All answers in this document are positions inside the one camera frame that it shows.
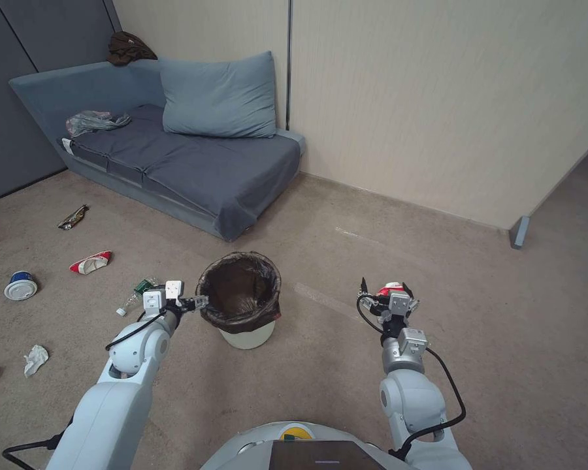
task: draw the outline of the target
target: brown jacket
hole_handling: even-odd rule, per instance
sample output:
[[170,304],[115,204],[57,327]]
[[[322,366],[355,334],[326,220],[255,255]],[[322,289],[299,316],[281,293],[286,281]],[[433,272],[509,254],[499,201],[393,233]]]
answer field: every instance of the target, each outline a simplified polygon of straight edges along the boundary
[[127,65],[138,59],[157,60],[157,56],[137,36],[125,31],[118,31],[111,35],[109,55],[106,59],[113,65]]

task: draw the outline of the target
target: red and white shoe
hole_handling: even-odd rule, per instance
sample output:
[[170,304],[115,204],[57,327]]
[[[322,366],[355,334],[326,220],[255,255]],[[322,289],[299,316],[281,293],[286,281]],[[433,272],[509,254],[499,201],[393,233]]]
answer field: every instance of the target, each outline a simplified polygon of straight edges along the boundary
[[79,274],[89,274],[92,271],[96,271],[98,268],[106,266],[111,260],[111,251],[101,251],[90,257],[76,261],[70,266],[70,271],[77,272]]

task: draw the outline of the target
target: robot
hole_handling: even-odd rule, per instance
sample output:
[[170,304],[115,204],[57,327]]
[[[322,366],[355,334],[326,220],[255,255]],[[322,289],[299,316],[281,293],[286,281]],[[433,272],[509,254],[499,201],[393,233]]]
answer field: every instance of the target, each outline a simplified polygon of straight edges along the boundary
[[[182,298],[183,282],[168,281],[143,294],[144,313],[106,346],[109,359],[97,383],[80,400],[65,431],[47,441],[10,447],[3,456],[32,469],[13,452],[33,447],[54,450],[46,470],[129,469],[152,404],[152,383],[183,315],[208,305],[206,296]],[[428,348],[422,330],[408,318],[418,306],[402,283],[389,283],[377,294],[362,279],[357,310],[381,333],[386,377],[380,385],[382,409],[389,421],[394,450],[384,452],[344,431],[308,422],[273,422],[237,434],[203,466],[228,469],[449,469],[470,470],[450,427],[466,415],[464,403],[440,357]],[[377,316],[376,326],[362,312]],[[446,372],[462,413],[452,420],[437,386],[424,375],[425,351]],[[418,437],[430,435],[429,441]]]

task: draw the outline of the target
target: sofa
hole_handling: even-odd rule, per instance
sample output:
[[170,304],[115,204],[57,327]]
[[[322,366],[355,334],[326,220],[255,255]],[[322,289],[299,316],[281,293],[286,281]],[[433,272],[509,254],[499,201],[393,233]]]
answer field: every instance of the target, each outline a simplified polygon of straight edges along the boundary
[[[158,61],[51,70],[9,84],[69,170],[205,232],[233,241],[298,174],[305,139],[168,133]],[[69,138],[65,121],[83,110],[127,112],[130,124]]]

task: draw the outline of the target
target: floor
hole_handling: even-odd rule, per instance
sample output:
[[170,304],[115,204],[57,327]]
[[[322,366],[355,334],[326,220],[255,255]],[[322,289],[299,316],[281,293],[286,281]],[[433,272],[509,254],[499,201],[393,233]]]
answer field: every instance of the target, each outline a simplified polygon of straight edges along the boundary
[[[81,204],[74,229],[56,224]],[[68,266],[111,249],[88,276]],[[187,316],[154,385],[133,469],[195,469],[237,431],[285,419],[348,430],[390,447],[378,399],[378,336],[358,319],[371,288],[406,281],[422,299],[412,325],[446,360],[468,408],[453,429],[475,469],[588,468],[588,158],[534,214],[522,251],[507,233],[300,176],[235,243],[64,172],[0,200],[0,451],[66,425],[97,380],[105,344],[136,314],[116,308],[147,275],[184,279],[234,250],[281,271],[283,316],[269,341],[239,351]],[[41,289],[11,302],[15,270]],[[26,379],[34,344],[49,361]],[[449,416],[457,412],[432,358]],[[43,467],[50,453],[22,457]],[[0,457],[0,469],[14,469]]]

